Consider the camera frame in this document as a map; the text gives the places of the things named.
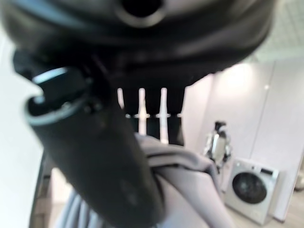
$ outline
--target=gray fabric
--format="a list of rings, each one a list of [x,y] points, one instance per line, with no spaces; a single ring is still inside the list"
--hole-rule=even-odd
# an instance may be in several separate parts
[[[157,228],[235,228],[219,196],[214,163],[180,146],[136,135],[159,180],[165,219]],[[56,228],[112,228],[74,191]]]

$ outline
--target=white washing machine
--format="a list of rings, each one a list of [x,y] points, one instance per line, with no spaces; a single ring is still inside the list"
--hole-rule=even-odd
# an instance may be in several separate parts
[[[273,216],[276,205],[279,171],[249,160],[233,164],[225,204],[259,225]]]

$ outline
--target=washing machine porthole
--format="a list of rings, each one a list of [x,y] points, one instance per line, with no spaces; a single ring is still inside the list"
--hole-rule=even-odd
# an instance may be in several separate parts
[[[267,196],[263,180],[250,172],[237,174],[233,178],[232,188],[238,198],[249,204],[261,203]]]

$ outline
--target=floor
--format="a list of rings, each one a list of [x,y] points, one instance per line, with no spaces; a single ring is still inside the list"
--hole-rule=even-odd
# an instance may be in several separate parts
[[[239,228],[261,228],[261,226],[228,209]],[[264,228],[303,228],[304,227],[304,191],[295,192],[290,203],[285,223],[272,220]]]

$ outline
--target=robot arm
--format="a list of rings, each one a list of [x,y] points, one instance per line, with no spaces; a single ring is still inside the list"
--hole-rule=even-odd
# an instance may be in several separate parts
[[[15,70],[44,91],[28,123],[81,197],[124,228],[151,227],[163,205],[114,91],[184,88],[232,66],[266,38],[276,0],[142,2],[0,2]]]

